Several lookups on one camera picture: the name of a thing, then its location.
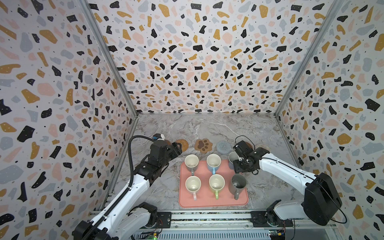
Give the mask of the clear patterned round coaster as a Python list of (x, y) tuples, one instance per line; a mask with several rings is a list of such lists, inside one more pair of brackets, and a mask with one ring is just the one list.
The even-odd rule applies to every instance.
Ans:
[(266, 151), (271, 151), (270, 148), (264, 144), (257, 144), (255, 145), (255, 149), (258, 149), (258, 148), (262, 148), (262, 149), (265, 149)]

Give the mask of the woven tan round coaster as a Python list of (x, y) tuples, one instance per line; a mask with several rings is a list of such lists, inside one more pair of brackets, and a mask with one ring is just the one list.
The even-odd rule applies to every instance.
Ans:
[(182, 152), (186, 152), (188, 150), (189, 144), (185, 139), (179, 139), (179, 140), (176, 140), (175, 142), (182, 145)]

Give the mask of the grey blue round coaster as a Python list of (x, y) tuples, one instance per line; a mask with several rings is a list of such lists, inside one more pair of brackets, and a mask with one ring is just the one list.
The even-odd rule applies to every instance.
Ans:
[(227, 141), (219, 141), (216, 145), (217, 152), (221, 155), (227, 155), (230, 152), (232, 152), (233, 147), (232, 145)]

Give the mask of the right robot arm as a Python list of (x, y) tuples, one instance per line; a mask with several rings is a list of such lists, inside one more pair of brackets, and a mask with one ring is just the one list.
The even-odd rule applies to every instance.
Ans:
[(262, 170), (285, 181), (302, 195), (291, 201), (274, 201), (264, 216), (257, 217), (257, 223), (278, 227), (285, 220), (309, 219), (326, 226), (341, 210), (342, 201), (329, 175), (299, 169), (279, 159), (269, 149), (261, 146), (251, 148), (245, 141), (236, 143), (233, 149), (239, 156), (234, 161), (235, 173), (257, 174)]

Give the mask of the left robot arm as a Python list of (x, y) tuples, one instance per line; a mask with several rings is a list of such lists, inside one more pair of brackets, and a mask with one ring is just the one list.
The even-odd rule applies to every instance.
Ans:
[(150, 153), (136, 167), (130, 167), (125, 188), (91, 221), (76, 226), (72, 233), (75, 240), (125, 240), (141, 228), (161, 226), (157, 207), (135, 203), (161, 177), (169, 162), (182, 154), (182, 144), (170, 144), (159, 134), (148, 140), (152, 143)]

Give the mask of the brown paw print coaster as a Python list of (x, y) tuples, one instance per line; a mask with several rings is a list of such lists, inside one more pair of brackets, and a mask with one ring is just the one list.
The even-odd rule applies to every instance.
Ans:
[(213, 150), (213, 143), (208, 139), (198, 139), (195, 143), (195, 150), (201, 152), (202, 154), (206, 154)]

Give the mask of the light blue mug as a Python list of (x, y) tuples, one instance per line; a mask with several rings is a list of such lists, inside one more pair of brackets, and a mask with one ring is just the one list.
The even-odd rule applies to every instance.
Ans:
[(239, 160), (239, 156), (236, 152), (231, 152), (228, 156), (229, 168), (234, 170), (234, 161)]

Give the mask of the grey metal mug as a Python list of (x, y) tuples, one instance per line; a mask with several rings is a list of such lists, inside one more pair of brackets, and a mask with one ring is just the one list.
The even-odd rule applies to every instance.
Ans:
[(229, 183), (229, 191), (234, 196), (235, 200), (238, 200), (241, 192), (246, 188), (247, 180), (241, 174), (235, 174), (232, 176)]

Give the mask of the pink rectangular tray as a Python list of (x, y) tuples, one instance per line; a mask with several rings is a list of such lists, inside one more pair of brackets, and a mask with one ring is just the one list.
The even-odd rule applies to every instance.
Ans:
[(208, 169), (206, 161), (200, 161), (194, 173), (201, 181), (201, 187), (196, 194), (187, 188), (187, 179), (192, 175), (184, 163), (181, 164), (180, 170), (179, 204), (182, 208), (245, 206), (249, 202), (246, 188), (240, 192), (238, 199), (230, 192), (235, 172), (229, 168), (227, 160), (222, 160), (215, 175)]

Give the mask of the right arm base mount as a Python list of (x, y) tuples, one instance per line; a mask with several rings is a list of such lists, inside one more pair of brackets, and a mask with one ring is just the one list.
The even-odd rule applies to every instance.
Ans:
[(251, 211), (250, 222), (253, 224), (253, 227), (273, 227), (273, 228), (283, 228), (283, 227), (293, 227), (293, 221), (291, 220), (282, 220), (274, 212), (274, 207), (280, 203), (281, 200), (274, 201), (266, 210), (264, 211)]

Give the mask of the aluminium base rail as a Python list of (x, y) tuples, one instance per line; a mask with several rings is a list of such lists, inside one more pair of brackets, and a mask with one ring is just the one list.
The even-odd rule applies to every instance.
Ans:
[(251, 211), (165, 210), (171, 212), (169, 229), (139, 229), (132, 240), (340, 240), (334, 223), (320, 226), (308, 219), (293, 220), (293, 227), (253, 227)]

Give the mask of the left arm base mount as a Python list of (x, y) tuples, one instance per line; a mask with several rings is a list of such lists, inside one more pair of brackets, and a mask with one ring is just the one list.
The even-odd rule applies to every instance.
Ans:
[(149, 222), (144, 226), (147, 229), (169, 229), (171, 227), (172, 213), (171, 212), (150, 212)]

